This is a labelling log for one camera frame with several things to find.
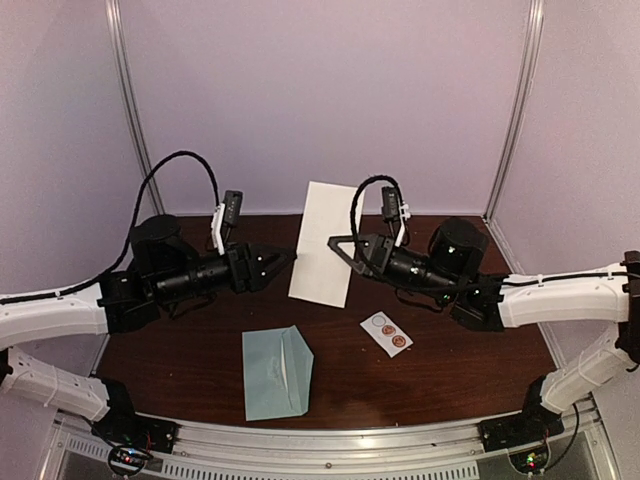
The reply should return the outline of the white paper sheet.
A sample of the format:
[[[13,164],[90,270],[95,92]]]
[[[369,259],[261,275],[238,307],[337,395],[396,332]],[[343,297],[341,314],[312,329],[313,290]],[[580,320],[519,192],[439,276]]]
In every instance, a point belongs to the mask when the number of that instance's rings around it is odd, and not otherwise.
[[[333,236],[351,234],[350,210],[356,189],[311,181],[308,184],[288,295],[343,308],[351,268],[329,247]]]

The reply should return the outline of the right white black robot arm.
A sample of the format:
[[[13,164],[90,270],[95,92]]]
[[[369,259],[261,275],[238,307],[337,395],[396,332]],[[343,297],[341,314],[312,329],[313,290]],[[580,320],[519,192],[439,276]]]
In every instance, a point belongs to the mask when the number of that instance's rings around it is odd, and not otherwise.
[[[566,367],[534,381],[513,419],[519,440],[530,442],[577,400],[639,364],[639,254],[620,263],[559,275],[489,275],[480,271],[487,237],[469,221],[445,220],[428,251],[403,246],[400,237],[332,236],[331,251],[353,271],[434,299],[462,327],[502,332],[535,323],[605,321],[609,328]]]

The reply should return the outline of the beige decorated letter paper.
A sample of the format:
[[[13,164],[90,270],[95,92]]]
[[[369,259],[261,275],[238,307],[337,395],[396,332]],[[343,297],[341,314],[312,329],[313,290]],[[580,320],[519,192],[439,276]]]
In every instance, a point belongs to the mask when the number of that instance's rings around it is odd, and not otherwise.
[[[289,398],[290,389],[289,389],[287,364],[286,364],[286,346],[285,346],[285,341],[282,338],[280,339],[280,371],[281,371],[283,388],[286,392],[287,398]]]

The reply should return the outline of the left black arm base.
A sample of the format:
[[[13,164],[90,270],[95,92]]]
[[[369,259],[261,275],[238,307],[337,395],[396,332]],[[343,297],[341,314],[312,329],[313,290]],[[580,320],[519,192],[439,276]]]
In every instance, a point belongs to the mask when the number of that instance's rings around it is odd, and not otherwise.
[[[173,421],[138,414],[126,387],[103,380],[108,394],[107,413],[93,421],[94,429],[106,440],[146,451],[171,454],[178,425]]]

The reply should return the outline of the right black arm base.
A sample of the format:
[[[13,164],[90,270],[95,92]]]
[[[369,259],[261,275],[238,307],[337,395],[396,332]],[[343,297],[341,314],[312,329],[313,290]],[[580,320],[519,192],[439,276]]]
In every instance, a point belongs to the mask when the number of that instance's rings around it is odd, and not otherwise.
[[[561,415],[542,406],[544,379],[541,376],[530,384],[519,413],[479,423],[478,430],[485,452],[543,442],[550,436],[564,432]]]

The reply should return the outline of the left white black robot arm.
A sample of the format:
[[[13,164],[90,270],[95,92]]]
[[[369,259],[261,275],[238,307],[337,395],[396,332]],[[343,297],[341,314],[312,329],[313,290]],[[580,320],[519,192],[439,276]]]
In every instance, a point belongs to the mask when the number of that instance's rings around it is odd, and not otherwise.
[[[126,387],[81,377],[21,350],[36,340],[138,331],[189,300],[210,302],[222,290],[259,292],[292,264],[291,249],[233,243],[202,255],[182,237],[176,217],[159,215],[129,232],[133,259],[114,271],[51,293],[1,300],[1,391],[81,416],[123,444],[144,433]]]

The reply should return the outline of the light blue envelope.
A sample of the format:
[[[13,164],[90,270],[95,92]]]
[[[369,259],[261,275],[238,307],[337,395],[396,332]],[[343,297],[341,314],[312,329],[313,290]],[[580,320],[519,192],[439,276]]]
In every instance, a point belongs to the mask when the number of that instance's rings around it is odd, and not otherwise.
[[[290,395],[280,371],[280,339],[286,346]],[[309,410],[314,355],[295,326],[242,334],[244,408],[247,421],[292,418]]]

